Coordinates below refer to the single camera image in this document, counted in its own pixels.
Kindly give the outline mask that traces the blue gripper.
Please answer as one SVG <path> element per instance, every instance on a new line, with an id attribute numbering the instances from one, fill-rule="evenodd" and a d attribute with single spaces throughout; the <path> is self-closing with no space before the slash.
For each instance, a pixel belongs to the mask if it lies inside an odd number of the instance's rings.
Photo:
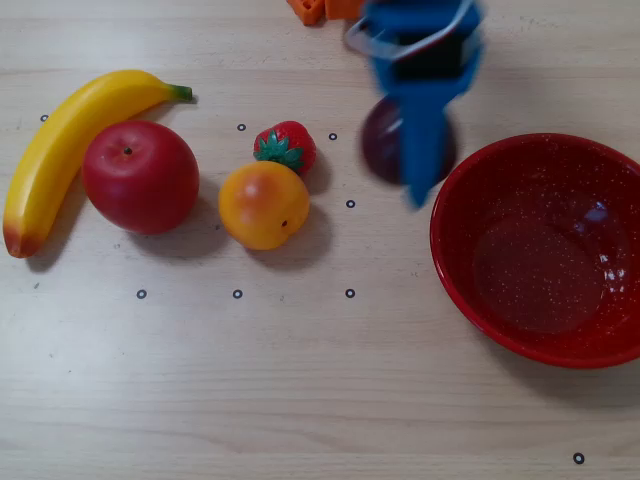
<path id="1" fill-rule="evenodd" d="M 469 90 L 481 60 L 482 43 L 469 38 L 482 10 L 475 1 L 371 1 L 366 19 L 375 73 L 401 120 L 400 176 L 420 208 L 445 163 L 447 106 Z"/>

